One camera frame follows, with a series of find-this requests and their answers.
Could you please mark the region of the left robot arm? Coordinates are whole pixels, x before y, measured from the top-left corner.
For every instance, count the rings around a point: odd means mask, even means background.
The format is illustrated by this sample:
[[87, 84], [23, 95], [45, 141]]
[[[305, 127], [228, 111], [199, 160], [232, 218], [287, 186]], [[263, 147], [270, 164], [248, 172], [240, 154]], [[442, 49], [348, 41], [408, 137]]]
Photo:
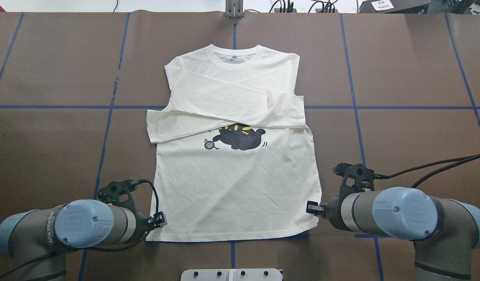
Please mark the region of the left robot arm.
[[93, 199], [9, 216], [0, 223], [0, 253], [14, 266], [0, 280], [11, 274], [16, 281], [65, 281], [67, 254], [130, 249], [166, 224], [163, 212], [147, 217], [131, 201]]

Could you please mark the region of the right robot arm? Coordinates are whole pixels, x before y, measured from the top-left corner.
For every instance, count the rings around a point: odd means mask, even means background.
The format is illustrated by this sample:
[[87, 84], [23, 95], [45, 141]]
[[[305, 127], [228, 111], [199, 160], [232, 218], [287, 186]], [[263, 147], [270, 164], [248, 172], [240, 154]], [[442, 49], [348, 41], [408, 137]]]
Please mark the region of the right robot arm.
[[417, 281], [470, 281], [480, 248], [480, 209], [411, 187], [351, 192], [328, 203], [308, 201], [310, 215], [336, 229], [413, 242]]

